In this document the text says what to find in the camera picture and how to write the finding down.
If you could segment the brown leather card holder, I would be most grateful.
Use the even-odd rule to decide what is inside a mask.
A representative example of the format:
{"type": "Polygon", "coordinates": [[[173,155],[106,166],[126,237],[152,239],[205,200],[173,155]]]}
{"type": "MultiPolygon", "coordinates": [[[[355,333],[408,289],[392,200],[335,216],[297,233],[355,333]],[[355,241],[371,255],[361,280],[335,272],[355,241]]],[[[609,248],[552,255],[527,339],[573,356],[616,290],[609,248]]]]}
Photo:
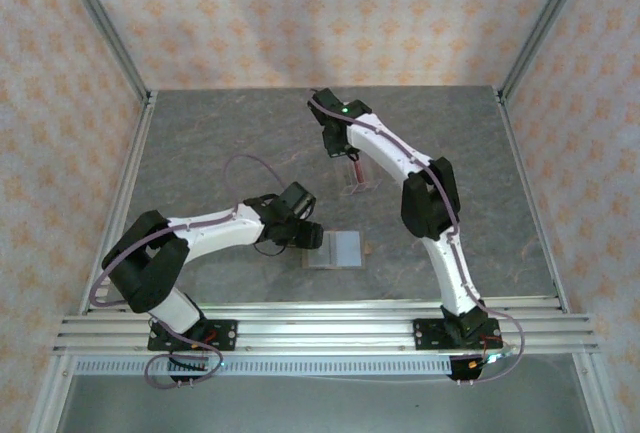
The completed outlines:
{"type": "Polygon", "coordinates": [[[305,269],[337,270],[365,267],[364,242],[360,231],[332,230],[323,234],[318,249],[302,254],[305,269]]]}

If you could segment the clear acrylic card stand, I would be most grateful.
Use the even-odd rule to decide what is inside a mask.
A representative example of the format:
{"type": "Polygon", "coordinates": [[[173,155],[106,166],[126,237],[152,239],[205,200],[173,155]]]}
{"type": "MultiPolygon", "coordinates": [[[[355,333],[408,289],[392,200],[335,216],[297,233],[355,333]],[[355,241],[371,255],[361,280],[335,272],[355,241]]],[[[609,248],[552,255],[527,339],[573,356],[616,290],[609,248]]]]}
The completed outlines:
{"type": "Polygon", "coordinates": [[[339,192],[342,196],[351,196],[369,191],[374,191],[380,185],[382,179],[378,170],[378,166],[367,156],[361,156],[359,159],[363,171],[365,183],[358,184],[353,168],[353,160],[346,159],[340,163],[337,168],[338,178],[340,180],[339,192]]]}

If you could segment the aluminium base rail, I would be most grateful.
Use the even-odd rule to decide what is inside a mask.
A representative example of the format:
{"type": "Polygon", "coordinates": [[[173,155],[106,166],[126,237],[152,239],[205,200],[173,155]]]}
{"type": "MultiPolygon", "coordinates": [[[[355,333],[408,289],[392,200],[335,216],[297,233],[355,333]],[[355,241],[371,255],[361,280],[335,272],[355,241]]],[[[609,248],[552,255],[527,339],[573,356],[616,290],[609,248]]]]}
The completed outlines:
{"type": "MultiPolygon", "coordinates": [[[[291,311],[267,317],[265,312],[242,311],[235,352],[272,355],[479,355],[480,351],[417,350],[413,339],[415,317],[384,313],[380,316],[291,311]]],[[[79,316],[63,320],[54,340],[57,351],[76,353],[143,353],[148,351],[151,320],[137,315],[79,316]]],[[[597,352],[600,341],[587,316],[568,314],[525,315],[515,322],[499,321],[504,346],[530,354],[597,352]]]]}

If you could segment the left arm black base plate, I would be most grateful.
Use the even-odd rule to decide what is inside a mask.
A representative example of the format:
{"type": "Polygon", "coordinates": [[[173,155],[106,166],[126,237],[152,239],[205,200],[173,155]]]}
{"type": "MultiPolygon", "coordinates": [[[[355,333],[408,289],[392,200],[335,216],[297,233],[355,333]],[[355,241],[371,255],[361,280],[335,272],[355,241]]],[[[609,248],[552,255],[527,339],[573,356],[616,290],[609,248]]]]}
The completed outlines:
{"type": "Polygon", "coordinates": [[[161,323],[149,323],[147,343],[149,351],[186,352],[202,350],[196,342],[214,347],[219,351],[234,351],[239,322],[236,320],[200,319],[190,329],[180,333],[181,339],[171,334],[161,323]]]}

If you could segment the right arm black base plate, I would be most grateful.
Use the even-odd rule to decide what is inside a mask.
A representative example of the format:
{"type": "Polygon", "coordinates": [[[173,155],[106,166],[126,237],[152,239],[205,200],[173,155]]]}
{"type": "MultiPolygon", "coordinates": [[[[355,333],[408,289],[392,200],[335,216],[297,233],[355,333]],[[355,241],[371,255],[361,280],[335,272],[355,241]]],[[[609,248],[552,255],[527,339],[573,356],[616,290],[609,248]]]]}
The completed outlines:
{"type": "Polygon", "coordinates": [[[487,319],[470,333],[463,333],[453,320],[444,318],[419,318],[413,321],[413,339],[417,350],[480,351],[500,349],[504,346],[499,323],[487,319]]]}

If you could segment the left aluminium side rail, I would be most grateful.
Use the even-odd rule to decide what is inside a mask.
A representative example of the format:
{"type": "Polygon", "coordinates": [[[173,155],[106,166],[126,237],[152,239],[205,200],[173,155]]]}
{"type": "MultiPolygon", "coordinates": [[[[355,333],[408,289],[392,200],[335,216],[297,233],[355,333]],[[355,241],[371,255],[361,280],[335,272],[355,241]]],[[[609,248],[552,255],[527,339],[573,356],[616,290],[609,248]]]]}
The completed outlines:
{"type": "Polygon", "coordinates": [[[89,273],[87,285],[84,288],[82,301],[78,309],[80,315],[86,315],[91,310],[90,292],[102,271],[102,259],[123,232],[157,97],[158,91],[152,90],[149,92],[148,98],[143,102],[143,108],[125,156],[97,254],[89,273]]]}

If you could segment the aluminium side rail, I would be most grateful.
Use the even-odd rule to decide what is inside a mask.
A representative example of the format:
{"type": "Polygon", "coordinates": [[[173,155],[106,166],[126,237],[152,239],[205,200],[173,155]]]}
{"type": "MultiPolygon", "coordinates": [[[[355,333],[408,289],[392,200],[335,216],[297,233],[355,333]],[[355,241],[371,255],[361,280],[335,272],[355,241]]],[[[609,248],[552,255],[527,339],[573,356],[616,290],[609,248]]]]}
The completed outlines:
{"type": "Polygon", "coordinates": [[[535,225],[538,241],[539,241],[541,250],[544,254],[546,267],[554,287],[555,296],[559,302],[559,308],[563,313],[571,313],[571,307],[568,301],[568,297],[566,295],[564,285],[562,284],[562,280],[560,278],[560,275],[557,269],[557,264],[554,258],[551,245],[549,243],[547,232],[545,231],[545,227],[539,215],[539,211],[538,211],[535,198],[531,189],[531,185],[529,182],[529,177],[527,175],[527,171],[523,161],[523,156],[519,149],[516,135],[515,135],[515,130],[513,128],[511,119],[509,117],[506,100],[503,98],[502,93],[496,87],[493,87],[493,93],[494,93],[494,97],[498,106],[498,110],[505,128],[505,131],[506,131],[506,135],[511,147],[511,151],[516,163],[516,167],[517,167],[519,177],[524,189],[529,210],[535,225]]]}
{"type": "Polygon", "coordinates": [[[152,90],[149,92],[148,98],[143,102],[143,108],[125,156],[97,254],[89,273],[87,285],[84,288],[82,301],[78,309],[80,315],[86,315],[91,310],[90,292],[102,271],[102,259],[123,232],[157,97],[158,91],[152,90]]]}

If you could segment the right aluminium side rail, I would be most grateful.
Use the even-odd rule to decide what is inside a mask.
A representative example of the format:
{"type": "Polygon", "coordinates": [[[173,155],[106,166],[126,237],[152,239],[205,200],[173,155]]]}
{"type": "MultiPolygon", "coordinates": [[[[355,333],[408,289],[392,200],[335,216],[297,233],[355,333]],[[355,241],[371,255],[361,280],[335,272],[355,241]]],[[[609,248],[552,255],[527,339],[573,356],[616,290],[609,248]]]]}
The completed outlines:
{"type": "Polygon", "coordinates": [[[493,93],[494,93],[494,97],[498,106],[498,110],[505,128],[505,131],[506,131],[506,135],[511,147],[511,151],[516,163],[516,167],[517,167],[519,177],[524,189],[529,210],[535,225],[538,241],[539,241],[541,250],[544,254],[546,267],[554,287],[555,296],[559,302],[559,308],[563,313],[571,313],[571,307],[568,301],[568,297],[566,295],[564,285],[562,284],[562,280],[560,278],[560,275],[557,269],[557,264],[554,258],[551,245],[549,243],[547,232],[545,231],[545,227],[539,215],[539,211],[538,211],[535,198],[531,189],[531,185],[529,182],[529,177],[527,175],[527,171],[523,161],[523,156],[519,149],[516,135],[515,135],[515,130],[513,128],[511,119],[509,117],[506,100],[503,98],[502,93],[496,87],[493,87],[493,93]]]}

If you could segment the right aluminium frame post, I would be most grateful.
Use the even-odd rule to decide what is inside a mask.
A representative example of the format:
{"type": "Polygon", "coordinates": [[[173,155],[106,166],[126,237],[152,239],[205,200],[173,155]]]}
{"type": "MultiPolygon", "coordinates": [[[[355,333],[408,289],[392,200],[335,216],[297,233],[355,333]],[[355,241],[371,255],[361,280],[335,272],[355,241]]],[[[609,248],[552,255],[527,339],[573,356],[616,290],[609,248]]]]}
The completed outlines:
{"type": "Polygon", "coordinates": [[[559,18],[567,1],[547,0],[544,4],[505,80],[496,90],[497,98],[501,105],[506,105],[515,95],[521,80],[543,46],[549,31],[559,18]]]}

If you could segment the aluminium frame post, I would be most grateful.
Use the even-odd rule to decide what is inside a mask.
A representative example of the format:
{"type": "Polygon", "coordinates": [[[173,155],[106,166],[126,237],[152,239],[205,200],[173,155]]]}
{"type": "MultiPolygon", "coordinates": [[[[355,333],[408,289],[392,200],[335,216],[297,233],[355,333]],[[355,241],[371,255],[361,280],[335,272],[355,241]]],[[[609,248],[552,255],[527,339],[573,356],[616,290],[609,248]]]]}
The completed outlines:
{"type": "Polygon", "coordinates": [[[559,18],[567,1],[547,0],[544,4],[505,80],[496,90],[497,98],[501,105],[506,105],[515,95],[521,80],[543,46],[549,31],[559,18]]]}
{"type": "Polygon", "coordinates": [[[101,0],[80,1],[115,57],[132,90],[141,102],[146,103],[150,97],[150,90],[146,87],[103,2],[101,0]]]}

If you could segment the left aluminium frame post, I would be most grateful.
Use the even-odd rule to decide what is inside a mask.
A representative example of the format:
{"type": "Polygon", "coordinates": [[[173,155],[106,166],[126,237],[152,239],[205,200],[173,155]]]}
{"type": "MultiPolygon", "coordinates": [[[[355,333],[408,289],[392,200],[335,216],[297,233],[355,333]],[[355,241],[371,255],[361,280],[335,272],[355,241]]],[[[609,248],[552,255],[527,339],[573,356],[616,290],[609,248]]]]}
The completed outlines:
{"type": "Polygon", "coordinates": [[[150,90],[146,87],[103,2],[101,0],[80,1],[115,57],[132,90],[141,102],[146,103],[150,97],[150,90]]]}

